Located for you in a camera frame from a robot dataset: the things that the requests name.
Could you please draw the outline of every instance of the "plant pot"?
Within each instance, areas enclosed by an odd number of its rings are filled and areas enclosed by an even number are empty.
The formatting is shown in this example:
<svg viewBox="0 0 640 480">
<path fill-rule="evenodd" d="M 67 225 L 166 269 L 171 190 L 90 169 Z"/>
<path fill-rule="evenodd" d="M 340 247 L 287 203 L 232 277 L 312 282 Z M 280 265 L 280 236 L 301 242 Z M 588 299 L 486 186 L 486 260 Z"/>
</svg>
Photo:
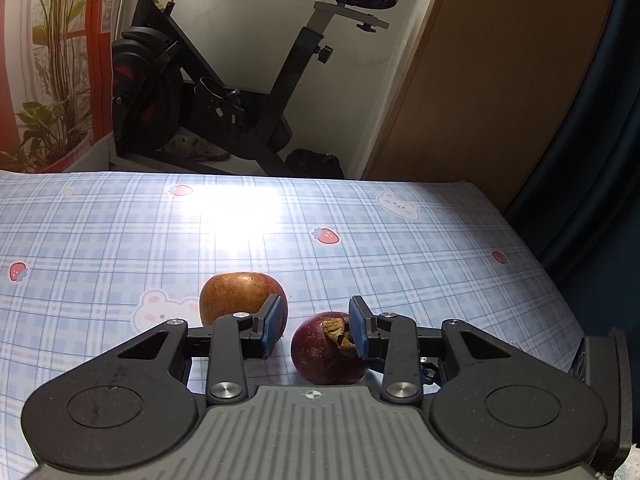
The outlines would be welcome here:
<svg viewBox="0 0 640 480">
<path fill-rule="evenodd" d="M 82 157 L 91 148 L 91 133 L 87 132 L 84 138 L 78 142 L 78 145 L 68 152 L 65 156 L 59 158 L 53 164 L 44 168 L 44 170 L 38 173 L 62 173 L 69 166 L 71 166 L 76 160 Z"/>
</svg>

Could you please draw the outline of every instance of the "strawberry print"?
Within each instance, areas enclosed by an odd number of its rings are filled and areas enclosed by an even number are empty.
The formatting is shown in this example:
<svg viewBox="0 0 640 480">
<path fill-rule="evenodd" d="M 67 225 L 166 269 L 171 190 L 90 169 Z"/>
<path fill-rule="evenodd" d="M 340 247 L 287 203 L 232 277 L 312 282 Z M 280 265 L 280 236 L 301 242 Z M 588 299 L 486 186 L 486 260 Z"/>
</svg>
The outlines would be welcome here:
<svg viewBox="0 0 640 480">
<path fill-rule="evenodd" d="M 185 186 L 184 184 L 178 184 L 177 186 L 171 186 L 169 188 L 169 193 L 174 196 L 185 196 L 193 193 L 193 189 L 189 186 Z"/>
<path fill-rule="evenodd" d="M 494 251 L 493 253 L 491 253 L 491 256 L 493 256 L 494 260 L 499 264 L 504 265 L 507 263 L 507 257 L 504 254 L 502 254 L 500 251 Z"/>
<path fill-rule="evenodd" d="M 9 267 L 9 279 L 12 282 L 21 282 L 27 275 L 27 266 L 23 262 L 15 262 Z"/>
<path fill-rule="evenodd" d="M 331 231 L 331 229 L 329 229 L 328 227 L 317 227 L 313 231 L 311 231 L 311 235 L 321 244 L 332 245 L 337 244 L 340 241 L 338 235 Z"/>
</svg>

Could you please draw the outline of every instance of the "exercise bike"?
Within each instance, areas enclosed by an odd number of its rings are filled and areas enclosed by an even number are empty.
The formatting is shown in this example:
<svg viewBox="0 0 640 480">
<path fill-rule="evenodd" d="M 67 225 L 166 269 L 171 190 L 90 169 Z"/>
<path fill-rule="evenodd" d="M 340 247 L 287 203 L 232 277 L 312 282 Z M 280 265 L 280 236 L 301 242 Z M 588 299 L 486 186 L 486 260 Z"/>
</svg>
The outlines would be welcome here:
<svg viewBox="0 0 640 480">
<path fill-rule="evenodd" d="M 132 26 L 113 43 L 113 127 L 119 156 L 135 153 L 195 173 L 229 174 L 163 153 L 180 129 L 193 132 L 240 158 L 255 160 L 267 176 L 295 176 L 278 155 L 291 139 L 283 116 L 312 56 L 335 15 L 358 22 L 364 32 L 389 24 L 362 9 L 389 9 L 398 0 L 316 2 L 269 94 L 226 86 L 171 17 L 175 0 L 138 0 Z M 190 80 L 185 80 L 182 70 Z"/>
</svg>

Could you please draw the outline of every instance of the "black bag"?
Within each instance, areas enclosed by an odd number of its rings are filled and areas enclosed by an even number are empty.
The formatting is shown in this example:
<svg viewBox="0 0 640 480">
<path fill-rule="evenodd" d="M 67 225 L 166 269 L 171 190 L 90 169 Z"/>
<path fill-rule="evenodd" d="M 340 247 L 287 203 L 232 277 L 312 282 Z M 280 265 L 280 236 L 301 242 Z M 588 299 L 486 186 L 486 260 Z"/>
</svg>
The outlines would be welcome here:
<svg viewBox="0 0 640 480">
<path fill-rule="evenodd" d="M 300 178 L 329 178 L 344 180 L 338 157 L 327 153 L 296 149 L 289 153 L 285 164 Z"/>
</svg>

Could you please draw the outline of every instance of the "blue gripper pad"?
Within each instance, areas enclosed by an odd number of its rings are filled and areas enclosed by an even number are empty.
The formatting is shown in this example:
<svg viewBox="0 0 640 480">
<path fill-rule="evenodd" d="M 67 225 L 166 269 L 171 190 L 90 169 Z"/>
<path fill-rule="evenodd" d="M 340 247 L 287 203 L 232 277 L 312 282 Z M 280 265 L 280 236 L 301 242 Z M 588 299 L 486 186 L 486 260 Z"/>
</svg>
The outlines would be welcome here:
<svg viewBox="0 0 640 480">
<path fill-rule="evenodd" d="M 280 333 L 280 323 L 282 322 L 282 302 L 278 296 L 273 302 L 269 313 L 264 318 L 264 326 L 262 328 L 262 338 L 260 343 L 262 345 L 262 352 L 265 357 L 269 357 L 273 352 L 273 347 L 276 346 L 278 341 L 278 334 Z"/>
<path fill-rule="evenodd" d="M 351 330 L 353 343 L 356 345 L 358 357 L 368 357 L 369 340 L 367 339 L 365 319 L 353 298 L 349 300 L 349 329 Z"/>
</svg>

